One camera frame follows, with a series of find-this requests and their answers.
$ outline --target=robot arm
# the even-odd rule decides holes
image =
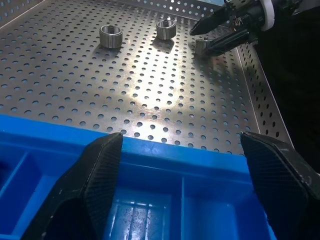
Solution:
[[[191,29],[190,35],[206,34],[228,21],[234,31],[212,40],[203,51],[204,55],[219,56],[241,44],[257,42],[261,33],[271,29],[276,21],[289,19],[302,1],[224,0],[224,6],[200,19]]]

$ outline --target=blue divider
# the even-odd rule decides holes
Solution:
[[[0,115],[0,240],[104,133]],[[243,156],[124,138],[104,240],[275,240]]]

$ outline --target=bearing ring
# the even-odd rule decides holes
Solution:
[[[108,49],[117,49],[122,45],[122,30],[113,25],[104,25],[99,29],[100,44]]]
[[[156,36],[161,40],[169,40],[176,36],[176,22],[170,19],[159,21],[156,24]]]

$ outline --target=perforated steel sheet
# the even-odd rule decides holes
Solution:
[[[177,35],[161,41],[166,17]],[[258,125],[238,52],[195,59],[194,23],[115,1],[46,0],[0,30],[0,113],[241,154],[240,132]],[[123,30],[120,50],[99,46],[105,24]]]
[[[42,0],[0,0],[0,27],[19,17]]]
[[[238,47],[259,132],[292,145],[277,103],[270,90],[255,49],[248,44]]]

